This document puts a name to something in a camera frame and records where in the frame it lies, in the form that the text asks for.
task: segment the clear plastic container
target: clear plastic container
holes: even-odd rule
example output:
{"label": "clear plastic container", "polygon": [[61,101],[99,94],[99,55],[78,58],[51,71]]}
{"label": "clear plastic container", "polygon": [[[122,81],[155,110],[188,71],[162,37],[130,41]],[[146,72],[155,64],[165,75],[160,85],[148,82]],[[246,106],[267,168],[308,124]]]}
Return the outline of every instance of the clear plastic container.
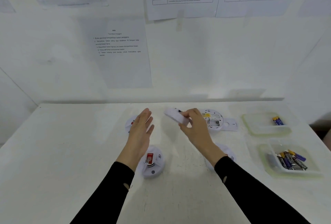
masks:
{"label": "clear plastic container", "polygon": [[[277,116],[283,126],[275,125],[272,118]],[[256,137],[283,137],[292,132],[285,117],[275,112],[247,113],[242,115],[242,120],[250,134]]]}
{"label": "clear plastic container", "polygon": [[[276,173],[301,176],[321,176],[322,173],[309,152],[303,147],[297,145],[291,139],[268,139],[267,143],[258,145],[260,158],[266,168],[271,168]],[[288,170],[282,166],[277,154],[287,150],[294,151],[306,158],[304,165],[306,170]]]}

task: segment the person's right hand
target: person's right hand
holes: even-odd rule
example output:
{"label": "person's right hand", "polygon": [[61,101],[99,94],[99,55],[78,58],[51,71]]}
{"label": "person's right hand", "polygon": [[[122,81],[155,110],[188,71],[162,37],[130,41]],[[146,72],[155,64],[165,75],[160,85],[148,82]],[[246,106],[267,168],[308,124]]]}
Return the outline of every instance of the person's right hand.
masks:
{"label": "person's right hand", "polygon": [[213,143],[205,118],[197,108],[189,109],[181,114],[189,119],[192,127],[189,128],[179,123],[180,129],[212,166],[215,166],[217,161],[225,156],[225,153]]}

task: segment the forearm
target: forearm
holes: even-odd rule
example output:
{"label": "forearm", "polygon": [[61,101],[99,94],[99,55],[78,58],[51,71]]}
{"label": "forearm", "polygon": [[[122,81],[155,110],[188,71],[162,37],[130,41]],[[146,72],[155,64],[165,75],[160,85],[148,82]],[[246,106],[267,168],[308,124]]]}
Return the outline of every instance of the forearm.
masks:
{"label": "forearm", "polygon": [[229,157],[221,158],[214,167],[230,194],[248,220],[263,222],[263,216],[279,213],[284,220],[296,223],[309,223],[286,201],[255,179]]}
{"label": "forearm", "polygon": [[130,187],[133,177],[134,172],[128,166],[114,162],[71,224],[86,223],[89,220],[93,223],[116,223],[128,193],[124,184]]}

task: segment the red label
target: red label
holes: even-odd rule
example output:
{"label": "red label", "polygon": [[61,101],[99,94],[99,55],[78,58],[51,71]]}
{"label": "red label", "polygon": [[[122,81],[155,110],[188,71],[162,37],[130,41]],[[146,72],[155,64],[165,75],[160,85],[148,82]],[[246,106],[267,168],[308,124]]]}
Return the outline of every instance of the red label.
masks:
{"label": "red label", "polygon": [[153,154],[152,153],[147,153],[146,163],[151,164],[152,161],[153,161]]}

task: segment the white table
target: white table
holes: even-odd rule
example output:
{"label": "white table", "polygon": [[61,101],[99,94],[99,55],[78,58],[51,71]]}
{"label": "white table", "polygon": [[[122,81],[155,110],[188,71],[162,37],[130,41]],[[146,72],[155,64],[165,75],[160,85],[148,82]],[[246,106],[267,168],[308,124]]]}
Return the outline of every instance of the white table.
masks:
{"label": "white table", "polygon": [[[0,222],[69,223],[125,145],[126,120],[148,107],[155,124],[151,144],[161,148],[166,166],[155,179],[144,180],[136,174],[118,223],[249,223],[219,177],[206,168],[204,158],[176,123],[163,115],[170,106],[212,108],[236,118],[239,131],[213,134],[213,140],[229,146],[240,166],[308,221],[329,223],[330,151],[307,124],[298,121],[292,127],[292,138],[310,151],[324,178],[272,178],[251,160],[247,130],[239,120],[247,107],[256,105],[286,110],[277,101],[42,104],[0,149]],[[263,195],[257,193],[257,197],[268,204]]]}

